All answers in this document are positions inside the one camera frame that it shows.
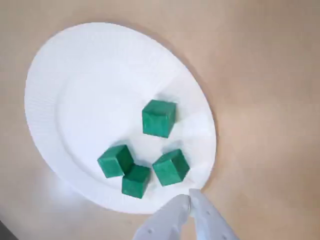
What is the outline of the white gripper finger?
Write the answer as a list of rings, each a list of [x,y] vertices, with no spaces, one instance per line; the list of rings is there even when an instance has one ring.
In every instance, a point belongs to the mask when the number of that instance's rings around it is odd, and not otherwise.
[[[134,234],[134,240],[179,240],[190,214],[190,197],[180,194],[151,215]]]
[[[199,189],[190,189],[197,240],[239,240],[230,225]]]

